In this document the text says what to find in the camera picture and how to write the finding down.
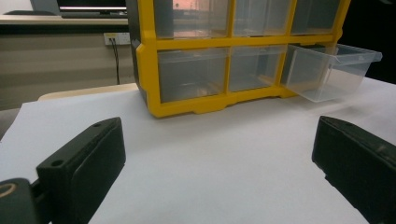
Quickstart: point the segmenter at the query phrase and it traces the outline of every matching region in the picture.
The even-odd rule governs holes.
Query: yellow frame
[[[224,92],[218,95],[198,97],[170,103],[161,103],[160,79],[158,71],[158,50],[164,49],[205,49],[232,46],[269,46],[287,44],[324,44],[334,45],[342,35],[342,25],[347,15],[350,0],[341,0],[338,8],[332,34],[328,35],[291,35],[291,26],[297,0],[291,0],[290,14],[287,21],[287,32],[281,36],[263,37],[232,37],[233,15],[229,15],[228,35],[223,38],[211,39],[157,39],[155,34],[153,0],[137,0],[140,20],[141,44],[136,49],[137,69],[140,88],[146,94],[149,112],[155,117],[165,117],[175,114],[193,112],[196,114],[217,111],[227,105],[254,100],[264,97],[290,97],[295,93],[280,84],[285,54],[280,56],[276,82],[271,87],[248,91],[231,92],[228,90],[229,58],[225,74]],[[230,11],[234,14],[235,0],[230,0]]]

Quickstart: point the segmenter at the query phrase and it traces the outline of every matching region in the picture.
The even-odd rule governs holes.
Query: wall
[[[396,84],[396,0],[355,0],[343,26],[341,44],[382,52],[382,61],[372,63],[367,77]]]
[[[103,34],[0,35],[0,110],[43,94],[116,85],[113,48]],[[120,82],[134,82],[130,46],[118,46]]]
[[[33,10],[30,0],[2,0],[0,1],[0,14],[12,10]]]

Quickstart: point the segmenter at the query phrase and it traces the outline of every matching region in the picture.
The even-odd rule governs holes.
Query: computer monitor
[[[110,12],[126,11],[125,0],[57,0],[61,12]]]
[[[47,11],[55,15],[61,15],[56,0],[30,0],[30,3],[32,4],[33,11]]]

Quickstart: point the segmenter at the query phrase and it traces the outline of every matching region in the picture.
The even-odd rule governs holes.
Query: electrical cable
[[[119,52],[117,51],[116,39],[110,38],[110,42],[113,47],[114,56],[116,57],[117,85],[120,85]]]

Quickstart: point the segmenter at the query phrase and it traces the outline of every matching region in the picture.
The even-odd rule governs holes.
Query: black plastic part
[[[127,19],[125,14],[85,14],[85,13],[64,13],[62,14],[63,19]]]
[[[0,182],[0,223],[43,223],[37,212],[35,197],[27,179]]]
[[[320,117],[312,161],[367,221],[396,223],[396,146],[354,124]]]
[[[86,129],[37,166],[52,223],[88,223],[125,163],[120,118]]]
[[[37,179],[32,185],[33,196],[35,197],[35,207],[42,223],[50,223],[53,217],[53,207],[50,204],[47,192],[41,190],[40,181]]]
[[[0,24],[0,35],[102,34],[128,31],[128,25]]]
[[[147,102],[146,91],[140,85],[139,69],[137,64],[137,48],[142,43],[142,36],[140,31],[140,19],[139,19],[139,4],[137,0],[126,0],[125,1],[127,15],[128,15],[128,28],[129,36],[131,38],[131,50],[132,58],[134,63],[134,81],[142,94],[145,103]]]

